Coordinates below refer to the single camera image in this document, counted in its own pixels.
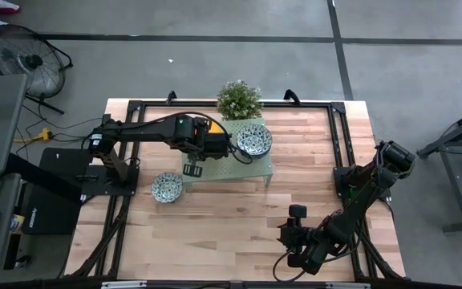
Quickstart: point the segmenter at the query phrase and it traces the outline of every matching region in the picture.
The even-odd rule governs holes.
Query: green pegboard
[[[265,125],[263,119],[252,120],[228,120],[222,121],[221,124],[232,134],[231,141],[237,144],[237,135],[241,128],[247,124]],[[183,154],[183,165],[188,164],[186,154]],[[229,157],[223,157],[220,160],[207,159],[206,161],[198,161],[197,165],[202,167],[201,177],[190,177],[183,175],[184,183],[192,183],[196,181],[221,181],[231,179],[241,179],[246,177],[267,177],[274,174],[274,166],[270,153],[259,160],[253,160],[250,165],[244,165],[229,154]]]

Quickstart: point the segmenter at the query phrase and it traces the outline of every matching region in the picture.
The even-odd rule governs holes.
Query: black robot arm
[[[129,168],[113,149],[117,142],[164,142],[170,149],[188,154],[191,164],[184,167],[183,174],[200,177],[202,168],[195,166],[195,162],[227,157],[230,138],[216,121],[208,117],[191,117],[186,112],[146,123],[115,121],[110,115],[104,115],[102,124],[89,136],[88,150],[93,157],[102,160],[107,177],[123,182]]]
[[[415,156],[394,141],[381,142],[376,148],[371,163],[363,167],[352,165],[342,175],[342,185],[354,191],[354,197],[343,210],[327,216],[317,228],[302,226],[306,207],[290,206],[290,218],[279,227],[281,237],[278,239],[289,252],[289,267],[301,267],[315,275],[323,263],[330,261],[326,260],[328,254],[340,258],[357,248],[359,243],[355,248],[347,248],[357,224],[386,189],[398,179],[409,176],[415,162]]]

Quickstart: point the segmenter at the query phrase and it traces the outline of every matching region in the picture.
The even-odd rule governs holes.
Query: gray floor
[[[332,36],[324,0],[16,2],[22,4],[22,13],[4,19],[41,32]],[[462,39],[462,0],[334,3],[343,37]],[[234,79],[259,86],[269,99],[278,99],[291,88],[302,99],[343,100],[333,44],[55,41],[54,45],[75,63],[67,73],[66,87],[51,101],[67,114],[57,116],[43,109],[58,125],[100,116],[110,97],[166,97],[175,90],[182,98],[211,98]],[[344,51],[354,98],[367,102],[378,139],[396,140],[415,152],[462,117],[462,47],[346,45]],[[19,127],[35,121],[24,112]],[[93,125],[67,132],[86,135]],[[30,147],[30,161],[38,163],[44,147]],[[462,285],[462,233],[441,232],[441,226],[459,221],[460,213],[438,156],[418,160],[411,177],[397,183],[392,193],[407,276]],[[37,271],[43,278],[59,273],[63,261],[59,256],[65,254],[68,238],[31,239],[25,250],[39,248],[38,243],[54,243],[57,250],[44,252],[50,257],[34,264],[30,274],[5,279]]]

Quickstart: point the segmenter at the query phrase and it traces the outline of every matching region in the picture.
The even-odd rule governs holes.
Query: fan guard
[[[66,67],[57,51],[60,50],[28,28],[0,26],[0,75],[28,75],[28,96],[50,98],[62,90]]]

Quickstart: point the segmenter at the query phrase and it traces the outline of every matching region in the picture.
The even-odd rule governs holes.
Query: bowl
[[[162,173],[152,181],[151,193],[159,202],[174,202],[182,191],[183,180],[176,173]]]
[[[266,156],[272,146],[272,134],[263,124],[247,124],[238,132],[237,139],[238,148],[253,159]]]

